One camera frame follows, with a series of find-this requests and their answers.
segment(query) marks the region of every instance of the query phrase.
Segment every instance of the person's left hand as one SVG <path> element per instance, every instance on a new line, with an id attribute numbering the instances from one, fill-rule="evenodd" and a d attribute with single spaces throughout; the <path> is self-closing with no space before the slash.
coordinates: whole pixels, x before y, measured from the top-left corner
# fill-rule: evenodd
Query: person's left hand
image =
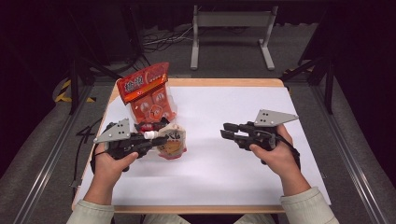
<path id="1" fill-rule="evenodd" d="M 105 144 L 98 145 L 95 155 L 105 151 Z M 120 179 L 122 170 L 133 163 L 138 154 L 133 152 L 121 160 L 114 160 L 107 153 L 95 156 L 95 174 L 84 201 L 97 204 L 111 204 L 113 188 Z"/>

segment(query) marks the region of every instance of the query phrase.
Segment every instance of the white table surface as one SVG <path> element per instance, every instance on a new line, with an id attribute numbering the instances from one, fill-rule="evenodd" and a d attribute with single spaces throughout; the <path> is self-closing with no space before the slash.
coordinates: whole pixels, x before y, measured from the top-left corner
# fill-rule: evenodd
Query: white table surface
<path id="1" fill-rule="evenodd" d="M 280 205 L 279 177 L 250 151 L 223 139 L 223 123 L 254 121 L 263 109 L 296 114 L 290 94 L 283 87 L 170 87 L 177 105 L 175 123 L 187 131 L 180 159 L 137 160 L 123 173 L 113 193 L 117 206 L 250 206 Z M 130 118 L 117 97 L 108 105 L 102 125 Z M 285 124 L 301 153 L 302 173 L 330 199 L 300 121 Z M 74 204 L 82 199 L 92 181 L 87 163 Z"/>

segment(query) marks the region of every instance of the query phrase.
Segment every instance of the metal frame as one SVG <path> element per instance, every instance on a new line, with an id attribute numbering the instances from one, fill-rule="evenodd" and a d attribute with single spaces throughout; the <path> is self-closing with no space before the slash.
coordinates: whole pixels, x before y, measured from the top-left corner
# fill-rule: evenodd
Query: metal frame
<path id="1" fill-rule="evenodd" d="M 273 7 L 272 11 L 258 12 L 234 12 L 234 11 L 198 11 L 198 6 L 194 6 L 193 12 L 193 42 L 191 53 L 191 70 L 198 69 L 199 56 L 199 27 L 220 27 L 220 26 L 249 26 L 249 27 L 265 27 L 264 39 L 259 39 L 259 45 L 262 49 L 265 63 L 268 70 L 274 70 L 274 62 L 268 50 L 268 42 L 276 18 L 277 7 Z"/>
<path id="2" fill-rule="evenodd" d="M 338 145 L 338 151 L 341 155 L 341 158 L 343 159 L 344 164 L 349 171 L 350 177 L 355 184 L 357 192 L 361 196 L 361 201 L 363 202 L 371 221 L 378 224 L 389 224 L 388 219 L 385 217 L 384 213 L 379 207 L 379 204 L 376 201 L 376 197 L 373 193 L 372 188 L 370 187 L 369 182 L 367 181 L 363 170 L 361 169 L 361 166 L 355 159 L 355 156 L 353 156 L 352 152 L 350 151 L 347 140 L 342 135 L 342 131 L 338 126 L 337 121 L 332 114 L 328 113 L 326 105 L 322 103 L 321 99 L 324 96 L 320 90 L 320 87 L 312 86 L 311 90 L 330 126 L 332 135 L 334 136 L 335 142 Z"/>
<path id="3" fill-rule="evenodd" d="M 82 90 L 82 94 L 80 95 L 79 101 L 84 102 L 87 97 L 89 97 L 90 92 L 92 90 L 92 86 L 84 86 Z M 58 139 L 56 140 L 49 156 L 47 157 L 46 162 L 44 163 L 40 173 L 35 179 L 35 183 L 33 184 L 28 196 L 26 197 L 20 212 L 15 217 L 13 223 L 21 224 L 27 223 L 29 221 L 30 216 L 33 214 L 35 206 L 38 203 L 38 200 L 41 197 L 41 194 L 44 192 L 47 183 L 50 180 L 53 170 L 55 169 L 56 163 L 61 157 L 62 152 L 64 151 L 64 143 L 66 141 L 67 136 L 70 133 L 76 119 L 84 104 L 77 105 L 76 111 L 73 114 L 70 114 L 67 118 L 67 121 L 62 128 L 61 133 L 59 134 Z"/>

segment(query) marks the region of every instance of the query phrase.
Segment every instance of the sleeve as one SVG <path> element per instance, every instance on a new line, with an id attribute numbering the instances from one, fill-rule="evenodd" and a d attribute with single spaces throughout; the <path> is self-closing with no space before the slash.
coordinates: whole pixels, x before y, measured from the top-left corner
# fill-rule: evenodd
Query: sleeve
<path id="1" fill-rule="evenodd" d="M 318 188 L 289 197 L 281 197 L 280 202 L 290 224 L 338 223 Z"/>
<path id="2" fill-rule="evenodd" d="M 110 223 L 114 216 L 113 205 L 100 205 L 80 200 L 67 224 L 84 223 L 84 224 L 101 224 Z"/>

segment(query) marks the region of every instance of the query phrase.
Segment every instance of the finger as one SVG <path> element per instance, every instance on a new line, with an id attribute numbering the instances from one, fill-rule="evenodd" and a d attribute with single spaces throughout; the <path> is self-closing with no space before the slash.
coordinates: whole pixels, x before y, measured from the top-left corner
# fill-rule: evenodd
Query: finger
<path id="1" fill-rule="evenodd" d="M 105 151 L 105 143 L 99 143 L 95 149 L 95 154 Z"/>
<path id="2" fill-rule="evenodd" d="M 133 153 L 129 154 L 128 156 L 120 159 L 118 161 L 118 163 L 120 164 L 120 166 L 122 166 L 122 168 L 125 168 L 125 167 L 131 165 L 132 162 L 134 162 L 137 157 L 138 157 L 137 152 L 133 152 Z"/>
<path id="3" fill-rule="evenodd" d="M 263 161 L 266 161 L 269 158 L 268 151 L 263 149 L 262 147 L 251 144 L 249 148 L 254 153 L 254 155 L 262 159 Z"/>
<path id="4" fill-rule="evenodd" d="M 277 131 L 278 134 L 280 134 L 280 136 L 282 136 L 283 138 L 285 138 L 286 141 L 288 141 L 289 143 L 293 144 L 293 143 L 292 143 L 291 136 L 290 136 L 290 134 L 288 133 L 288 130 L 286 129 L 286 127 L 285 127 L 284 124 L 279 124 L 279 125 L 276 127 L 276 131 Z"/>

